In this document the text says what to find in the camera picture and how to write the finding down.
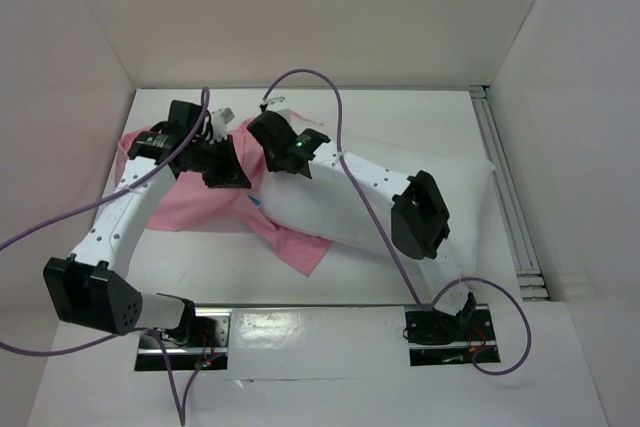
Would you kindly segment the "pink satin pillowcase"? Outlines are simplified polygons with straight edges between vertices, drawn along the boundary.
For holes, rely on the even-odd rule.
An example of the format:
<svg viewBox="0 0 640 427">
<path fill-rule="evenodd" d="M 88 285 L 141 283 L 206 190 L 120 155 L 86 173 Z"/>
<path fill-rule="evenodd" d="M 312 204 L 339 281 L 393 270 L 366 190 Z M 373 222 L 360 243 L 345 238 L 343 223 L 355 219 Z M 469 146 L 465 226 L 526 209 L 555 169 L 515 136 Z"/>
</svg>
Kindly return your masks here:
<svg viewBox="0 0 640 427">
<path fill-rule="evenodd" d="M 233 218 L 270 244 L 282 261 L 308 276 L 328 253 L 332 242 L 274 223 L 264 215 L 258 204 L 258 188 L 267 174 L 267 167 L 262 148 L 248 131 L 251 121 L 247 118 L 230 135 L 252 188 L 209 189 L 199 174 L 183 173 L 163 197 L 147 227 L 181 232 L 196 230 L 217 219 Z"/>
</svg>

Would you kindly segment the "white pillow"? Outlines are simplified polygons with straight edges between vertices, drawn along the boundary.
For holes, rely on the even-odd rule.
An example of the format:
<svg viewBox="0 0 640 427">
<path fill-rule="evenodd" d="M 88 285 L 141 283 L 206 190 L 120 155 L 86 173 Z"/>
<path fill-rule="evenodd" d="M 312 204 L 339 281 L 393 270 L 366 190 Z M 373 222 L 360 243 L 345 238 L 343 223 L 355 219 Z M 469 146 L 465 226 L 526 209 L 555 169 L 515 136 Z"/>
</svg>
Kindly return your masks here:
<svg viewBox="0 0 640 427">
<path fill-rule="evenodd" d="M 311 164 L 311 178 L 285 172 L 266 174 L 259 190 L 266 216 L 293 230 L 384 254 L 376 224 L 391 229 L 392 196 L 410 177 L 433 176 L 450 218 L 451 232 L 434 259 L 417 266 L 432 292 L 476 270 L 482 211 L 494 166 L 473 157 L 443 157 L 367 139 L 344 164 L 334 144 L 323 145 Z"/>
</svg>

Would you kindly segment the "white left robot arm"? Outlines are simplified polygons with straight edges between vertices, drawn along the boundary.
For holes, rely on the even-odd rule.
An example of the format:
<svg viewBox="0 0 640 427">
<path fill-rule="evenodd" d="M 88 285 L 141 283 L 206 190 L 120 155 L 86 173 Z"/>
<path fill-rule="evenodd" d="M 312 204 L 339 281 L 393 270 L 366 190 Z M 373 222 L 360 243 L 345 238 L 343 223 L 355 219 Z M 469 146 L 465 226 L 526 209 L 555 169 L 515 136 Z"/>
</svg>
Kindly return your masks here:
<svg viewBox="0 0 640 427">
<path fill-rule="evenodd" d="M 120 182 L 82 241 L 64 259 L 53 257 L 43 277 L 58 318 L 124 336 L 161 330 L 176 346 L 197 334 L 193 301 L 143 293 L 127 280 L 136 246 L 164 196 L 183 173 L 201 176 L 210 189 L 248 189 L 227 126 L 231 109 L 172 101 L 166 120 L 138 133 Z"/>
</svg>

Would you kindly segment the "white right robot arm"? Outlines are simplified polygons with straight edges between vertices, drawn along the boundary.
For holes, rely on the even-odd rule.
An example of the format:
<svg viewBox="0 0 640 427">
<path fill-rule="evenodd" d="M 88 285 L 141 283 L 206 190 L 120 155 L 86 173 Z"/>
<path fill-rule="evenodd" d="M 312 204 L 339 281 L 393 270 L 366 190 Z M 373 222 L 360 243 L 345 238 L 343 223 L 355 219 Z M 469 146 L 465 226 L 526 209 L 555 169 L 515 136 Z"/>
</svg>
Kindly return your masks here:
<svg viewBox="0 0 640 427">
<path fill-rule="evenodd" d="M 343 150 L 327 135 L 297 133 L 265 111 L 248 132 L 263 148 L 268 173 L 260 190 L 265 215 L 294 231 L 414 261 L 433 293 L 436 326 L 448 339 L 471 326 L 475 306 L 448 241 L 450 214 L 433 176 L 379 166 Z"/>
</svg>

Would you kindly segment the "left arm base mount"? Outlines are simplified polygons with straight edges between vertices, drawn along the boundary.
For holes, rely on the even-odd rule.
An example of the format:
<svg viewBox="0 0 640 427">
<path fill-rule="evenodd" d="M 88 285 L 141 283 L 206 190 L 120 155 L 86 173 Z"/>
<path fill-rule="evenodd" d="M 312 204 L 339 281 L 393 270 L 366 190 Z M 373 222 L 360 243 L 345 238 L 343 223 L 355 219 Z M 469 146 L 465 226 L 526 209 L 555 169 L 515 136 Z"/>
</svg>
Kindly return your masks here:
<svg viewBox="0 0 640 427">
<path fill-rule="evenodd" d="M 171 369 L 177 372 L 226 370 L 231 319 L 230 309 L 197 307 L 188 327 L 158 329 Z M 139 337 L 136 372 L 167 370 L 161 344 L 148 333 Z"/>
</svg>

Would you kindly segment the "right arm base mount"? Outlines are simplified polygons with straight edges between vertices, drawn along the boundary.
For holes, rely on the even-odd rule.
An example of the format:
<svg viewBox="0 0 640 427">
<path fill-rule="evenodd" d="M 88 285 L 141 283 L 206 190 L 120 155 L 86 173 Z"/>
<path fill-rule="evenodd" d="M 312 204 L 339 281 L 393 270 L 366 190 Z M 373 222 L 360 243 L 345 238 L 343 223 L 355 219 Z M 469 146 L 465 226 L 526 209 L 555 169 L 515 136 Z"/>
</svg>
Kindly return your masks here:
<svg viewBox="0 0 640 427">
<path fill-rule="evenodd" d="M 453 366 L 501 362 L 491 312 L 481 305 L 461 330 L 445 325 L 443 316 L 422 310 L 405 311 L 402 336 L 408 343 L 412 367 Z"/>
</svg>

